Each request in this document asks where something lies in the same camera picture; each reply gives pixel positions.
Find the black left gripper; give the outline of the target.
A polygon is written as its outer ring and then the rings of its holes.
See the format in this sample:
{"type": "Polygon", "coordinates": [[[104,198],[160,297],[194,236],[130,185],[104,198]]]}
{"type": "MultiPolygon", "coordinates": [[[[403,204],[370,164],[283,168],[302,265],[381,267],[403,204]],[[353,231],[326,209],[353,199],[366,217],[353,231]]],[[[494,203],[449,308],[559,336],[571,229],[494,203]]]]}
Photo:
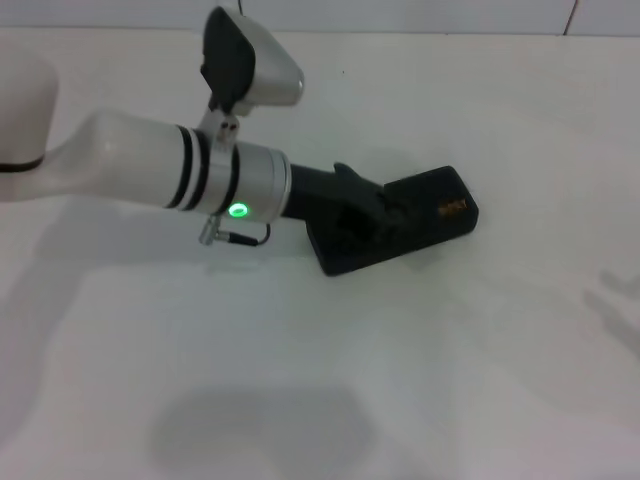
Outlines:
{"type": "Polygon", "coordinates": [[[403,231],[407,206],[395,199],[383,203],[382,186],[351,167],[335,163],[334,171],[329,172],[291,164],[290,170],[286,218],[308,221],[344,208],[338,216],[338,232],[358,244],[378,244],[403,231]]]}

